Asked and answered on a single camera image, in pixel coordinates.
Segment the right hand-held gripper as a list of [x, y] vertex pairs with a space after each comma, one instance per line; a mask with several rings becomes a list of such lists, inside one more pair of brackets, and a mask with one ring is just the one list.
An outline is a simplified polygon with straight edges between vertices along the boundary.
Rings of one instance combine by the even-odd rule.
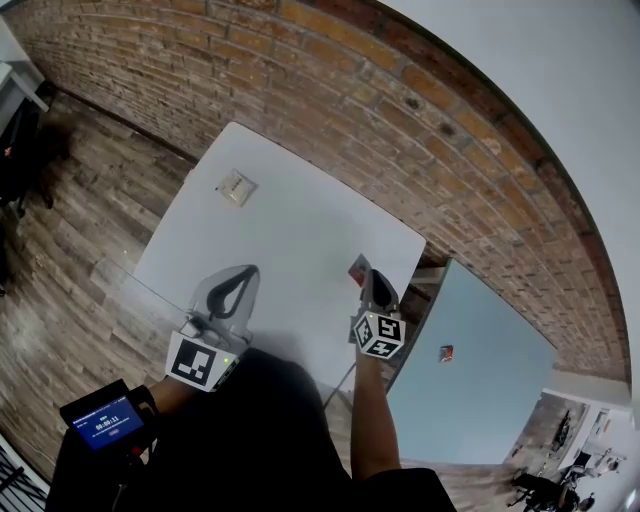
[[[370, 268], [363, 277], [360, 301], [352, 321], [353, 342], [363, 355], [390, 360], [404, 346], [406, 337], [397, 292], [379, 270]], [[381, 307], [391, 309], [383, 311]]]

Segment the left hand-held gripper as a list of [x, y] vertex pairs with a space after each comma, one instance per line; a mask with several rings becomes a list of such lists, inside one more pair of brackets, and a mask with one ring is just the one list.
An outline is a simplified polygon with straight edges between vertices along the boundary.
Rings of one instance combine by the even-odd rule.
[[166, 375], [197, 390], [215, 392], [251, 344], [247, 324], [260, 284], [257, 266], [234, 266], [203, 279], [191, 313], [170, 338]]

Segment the person's left forearm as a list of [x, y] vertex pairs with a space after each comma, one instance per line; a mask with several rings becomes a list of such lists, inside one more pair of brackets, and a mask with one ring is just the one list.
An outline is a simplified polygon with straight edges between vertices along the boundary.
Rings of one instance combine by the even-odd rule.
[[170, 376], [150, 386], [149, 392], [157, 411], [164, 416], [180, 413], [200, 394], [198, 389]]

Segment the person's right forearm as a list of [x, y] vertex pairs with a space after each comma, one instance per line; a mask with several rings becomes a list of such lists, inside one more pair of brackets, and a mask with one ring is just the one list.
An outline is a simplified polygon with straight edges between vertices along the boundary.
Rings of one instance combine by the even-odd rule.
[[380, 361], [356, 352], [350, 462], [354, 480], [400, 469], [396, 430]]

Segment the person's black clothing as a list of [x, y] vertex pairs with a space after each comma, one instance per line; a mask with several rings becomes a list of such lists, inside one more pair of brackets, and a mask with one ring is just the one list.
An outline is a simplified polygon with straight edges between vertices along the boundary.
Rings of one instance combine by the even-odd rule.
[[354, 480], [309, 374], [256, 349], [218, 391], [158, 421], [131, 477], [67, 432], [45, 512], [456, 512], [430, 469]]

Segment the black wrist screen device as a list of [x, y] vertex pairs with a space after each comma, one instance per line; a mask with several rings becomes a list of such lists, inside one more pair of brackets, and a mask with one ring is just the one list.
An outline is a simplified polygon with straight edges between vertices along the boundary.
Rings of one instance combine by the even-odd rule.
[[60, 408], [65, 424], [99, 454], [140, 455], [156, 440], [159, 414], [143, 385], [114, 381]]

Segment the black office chair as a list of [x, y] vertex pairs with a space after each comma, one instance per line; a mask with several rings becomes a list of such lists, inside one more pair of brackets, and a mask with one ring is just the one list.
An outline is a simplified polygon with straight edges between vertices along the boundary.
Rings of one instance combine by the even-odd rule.
[[40, 118], [40, 109], [25, 99], [0, 135], [0, 209], [15, 205], [19, 218], [26, 213], [25, 200], [34, 192], [47, 209], [54, 205], [46, 170], [70, 157], [71, 131], [61, 122]]

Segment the black metal railing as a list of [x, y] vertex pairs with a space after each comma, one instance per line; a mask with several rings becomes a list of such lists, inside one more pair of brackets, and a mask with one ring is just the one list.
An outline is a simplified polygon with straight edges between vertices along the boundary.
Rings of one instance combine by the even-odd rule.
[[0, 512], [45, 512], [47, 492], [0, 444]]

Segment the white desk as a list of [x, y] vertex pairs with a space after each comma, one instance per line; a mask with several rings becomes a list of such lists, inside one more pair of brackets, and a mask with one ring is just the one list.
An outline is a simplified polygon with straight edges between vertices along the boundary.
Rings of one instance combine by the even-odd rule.
[[42, 72], [0, 15], [0, 90], [12, 82], [29, 101], [47, 113], [49, 106], [37, 94], [38, 88], [45, 81]]

